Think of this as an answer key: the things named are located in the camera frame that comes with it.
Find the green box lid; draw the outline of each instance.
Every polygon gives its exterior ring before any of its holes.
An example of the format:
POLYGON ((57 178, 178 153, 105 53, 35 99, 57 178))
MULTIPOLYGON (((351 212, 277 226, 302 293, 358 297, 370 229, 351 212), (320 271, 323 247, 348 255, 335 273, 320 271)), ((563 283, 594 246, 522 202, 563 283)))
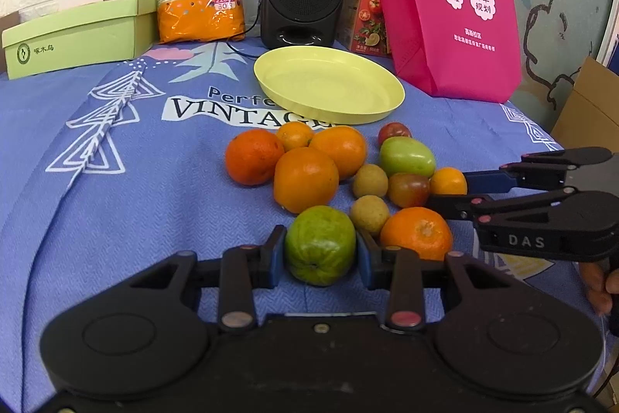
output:
POLYGON ((98 21, 157 11, 156 0, 111 0, 85 4, 16 25, 2 33, 2 47, 98 21))

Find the pink tote bag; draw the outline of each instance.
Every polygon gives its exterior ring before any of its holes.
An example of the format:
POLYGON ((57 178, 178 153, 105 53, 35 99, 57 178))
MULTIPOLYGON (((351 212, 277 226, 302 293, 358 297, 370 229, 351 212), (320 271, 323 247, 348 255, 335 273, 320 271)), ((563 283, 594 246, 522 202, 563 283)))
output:
POLYGON ((520 83, 514 0, 381 0, 397 75, 429 95, 503 103, 520 83))

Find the yellow plate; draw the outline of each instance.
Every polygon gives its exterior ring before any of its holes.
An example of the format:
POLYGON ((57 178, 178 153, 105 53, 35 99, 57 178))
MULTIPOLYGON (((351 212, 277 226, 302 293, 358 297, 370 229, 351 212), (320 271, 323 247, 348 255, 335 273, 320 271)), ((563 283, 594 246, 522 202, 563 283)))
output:
POLYGON ((327 123, 359 125, 383 119, 404 101, 404 88, 386 69, 354 53, 317 46, 268 51, 254 72, 280 107, 327 123))

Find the round logo on green box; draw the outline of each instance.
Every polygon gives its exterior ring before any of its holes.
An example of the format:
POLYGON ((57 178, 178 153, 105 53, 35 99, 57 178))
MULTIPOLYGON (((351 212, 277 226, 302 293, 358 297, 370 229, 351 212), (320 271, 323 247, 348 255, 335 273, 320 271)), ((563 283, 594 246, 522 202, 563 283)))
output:
POLYGON ((30 60, 30 46, 26 43, 21 43, 17 47, 17 59, 21 64, 28 63, 28 60, 30 60))

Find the small orange fruit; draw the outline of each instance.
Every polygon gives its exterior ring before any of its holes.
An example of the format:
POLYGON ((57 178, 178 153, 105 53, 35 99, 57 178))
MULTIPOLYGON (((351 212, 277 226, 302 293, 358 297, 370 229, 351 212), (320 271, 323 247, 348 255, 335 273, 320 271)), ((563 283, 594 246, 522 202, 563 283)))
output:
POLYGON ((225 163, 230 178, 243 185, 270 181, 275 165, 284 154, 284 146, 267 130, 247 130, 230 141, 225 163))
POLYGON ((295 214, 329 204, 338 187, 339 175, 333 160, 311 147, 288 151, 275 167, 273 197, 295 214))
POLYGON ((307 147, 314 136, 314 131, 305 123, 291 121, 279 127, 277 138, 284 144, 284 151, 288 152, 295 147, 307 147))
POLYGON ((355 175, 368 154, 363 135, 353 127, 344 125, 318 132, 309 147, 328 154, 335 161, 341 181, 355 175))
POLYGON ((469 189, 464 174, 446 166, 434 172, 429 180, 429 191, 434 195, 465 195, 469 189))
POLYGON ((421 259, 442 261, 451 251, 450 227, 434 210, 409 207, 392 215, 381 230, 381 245, 413 249, 421 259))

